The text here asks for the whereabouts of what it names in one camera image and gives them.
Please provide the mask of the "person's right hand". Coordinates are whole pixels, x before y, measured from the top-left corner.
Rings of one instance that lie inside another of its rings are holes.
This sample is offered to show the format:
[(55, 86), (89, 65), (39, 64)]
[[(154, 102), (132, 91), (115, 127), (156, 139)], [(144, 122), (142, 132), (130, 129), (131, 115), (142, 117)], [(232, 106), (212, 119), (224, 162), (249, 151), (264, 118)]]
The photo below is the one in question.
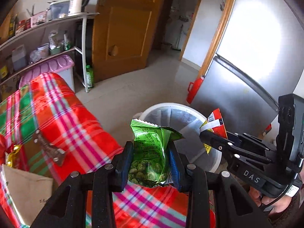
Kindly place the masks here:
[[(250, 190), (248, 192), (249, 196), (257, 206), (260, 206), (261, 204), (268, 205), (275, 199), (269, 198), (267, 196), (264, 196), (263, 198), (260, 197), (260, 192), (253, 187), (250, 187)], [(291, 203), (292, 198), (289, 196), (284, 195), (281, 199), (276, 201), (274, 204), (272, 204), (273, 209), (270, 212), (270, 215), (273, 214), (279, 214), (283, 212), (285, 209), (288, 208), (289, 204)]]

